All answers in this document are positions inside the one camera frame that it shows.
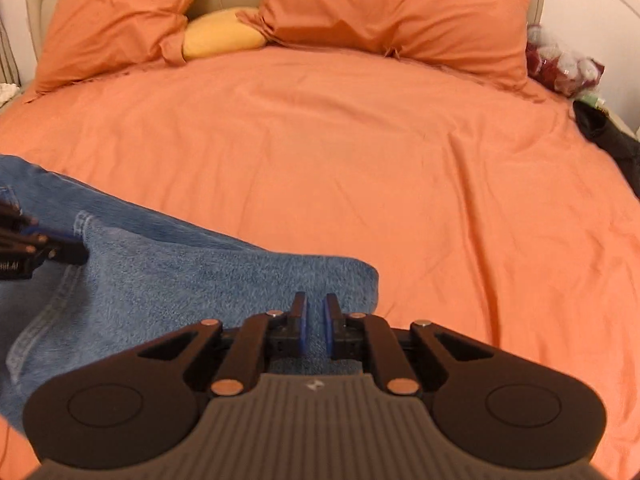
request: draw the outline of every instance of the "blue jeans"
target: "blue jeans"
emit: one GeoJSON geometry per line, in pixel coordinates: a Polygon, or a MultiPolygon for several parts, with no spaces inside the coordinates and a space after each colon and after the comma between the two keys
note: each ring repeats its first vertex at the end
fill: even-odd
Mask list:
{"type": "Polygon", "coordinates": [[[46,262],[31,280],[0,282],[0,413],[21,429],[26,399],[51,377],[204,318],[239,326],[308,295],[308,356],[286,373],[354,373],[325,359],[321,301],[372,312],[378,274],[349,258],[261,250],[123,202],[14,156],[0,156],[0,200],[47,228],[73,232],[82,267],[46,262]]]}

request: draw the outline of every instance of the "orange bedsheet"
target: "orange bedsheet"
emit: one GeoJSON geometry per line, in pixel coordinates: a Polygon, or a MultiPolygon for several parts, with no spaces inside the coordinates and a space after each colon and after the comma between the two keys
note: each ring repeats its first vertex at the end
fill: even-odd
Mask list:
{"type": "Polygon", "coordinates": [[[590,384],[594,464],[640,468],[640,206],[565,102],[427,66],[271,47],[62,89],[0,151],[277,251],[380,272],[428,318],[590,384]]]}

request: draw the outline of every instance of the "black bag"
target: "black bag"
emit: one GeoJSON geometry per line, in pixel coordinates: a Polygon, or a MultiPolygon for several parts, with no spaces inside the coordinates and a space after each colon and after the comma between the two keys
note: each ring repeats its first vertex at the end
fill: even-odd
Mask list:
{"type": "Polygon", "coordinates": [[[621,132],[604,112],[588,104],[574,101],[574,111],[580,132],[589,142],[612,156],[640,198],[640,142],[621,132]]]}

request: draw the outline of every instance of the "yellow cushion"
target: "yellow cushion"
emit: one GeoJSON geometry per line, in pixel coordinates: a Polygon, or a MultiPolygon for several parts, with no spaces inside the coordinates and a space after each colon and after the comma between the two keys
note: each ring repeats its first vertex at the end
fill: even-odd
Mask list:
{"type": "Polygon", "coordinates": [[[249,25],[240,23],[236,12],[258,13],[253,7],[233,7],[200,16],[187,25],[182,44],[184,59],[216,56],[237,50],[264,46],[264,36],[249,25]]]}

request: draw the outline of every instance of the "white wall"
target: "white wall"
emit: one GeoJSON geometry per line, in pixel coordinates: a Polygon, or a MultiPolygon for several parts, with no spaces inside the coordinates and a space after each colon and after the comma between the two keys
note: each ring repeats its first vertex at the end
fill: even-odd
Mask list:
{"type": "Polygon", "coordinates": [[[605,65],[600,92],[633,131],[640,126],[640,17],[620,0],[545,0],[541,22],[568,47],[605,65]]]}
{"type": "Polygon", "coordinates": [[[0,19],[6,29],[18,66],[20,82],[30,82],[36,70],[36,57],[29,33],[27,4],[25,0],[0,0],[0,19]]]}

